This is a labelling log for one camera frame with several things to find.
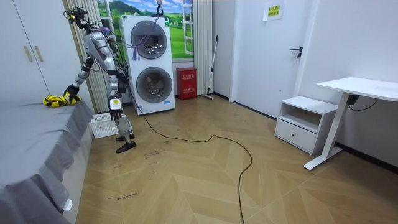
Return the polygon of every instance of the plastic basket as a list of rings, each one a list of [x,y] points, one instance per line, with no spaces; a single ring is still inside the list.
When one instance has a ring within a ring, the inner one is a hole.
[[[119,129],[116,126],[116,123],[111,120],[111,114],[109,113],[97,114],[93,115],[93,117],[94,118],[89,122],[89,124],[95,138],[103,138],[106,136],[119,134]]]

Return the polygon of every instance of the desk leg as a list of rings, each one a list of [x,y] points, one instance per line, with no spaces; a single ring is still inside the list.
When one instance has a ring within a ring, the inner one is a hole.
[[[308,170],[312,170],[317,165],[325,162],[330,157],[334,156],[338,152],[341,151],[340,148],[334,147],[335,141],[337,138],[338,130],[340,128],[341,120],[343,119],[344,114],[347,110],[347,100],[349,97],[349,93],[343,93],[340,99],[340,103],[338,104],[337,111],[335,114],[335,118],[333,118],[333,122],[330,127],[330,131],[328,137],[326,139],[325,147],[323,147],[322,155],[316,157],[315,159],[311,160],[310,162],[304,165],[305,168]]]

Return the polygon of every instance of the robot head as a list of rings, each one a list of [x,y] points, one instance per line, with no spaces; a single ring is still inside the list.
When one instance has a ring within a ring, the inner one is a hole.
[[[66,18],[68,19],[69,23],[73,24],[77,20],[83,20],[85,18],[85,14],[87,14],[88,11],[85,11],[81,7],[74,10],[68,9],[65,11],[65,13],[67,14]]]

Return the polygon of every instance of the white washing machine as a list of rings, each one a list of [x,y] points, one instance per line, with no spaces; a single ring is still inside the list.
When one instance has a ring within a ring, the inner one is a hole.
[[[137,104],[137,114],[175,108],[170,29],[160,17],[127,16],[120,18],[123,42],[137,46],[139,60],[133,60],[133,48],[124,46],[130,66],[130,87]]]

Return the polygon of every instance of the white nightstand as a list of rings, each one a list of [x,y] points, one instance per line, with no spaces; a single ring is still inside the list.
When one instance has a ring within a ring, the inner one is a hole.
[[[322,152],[337,105],[297,96],[282,100],[275,137],[309,153]]]

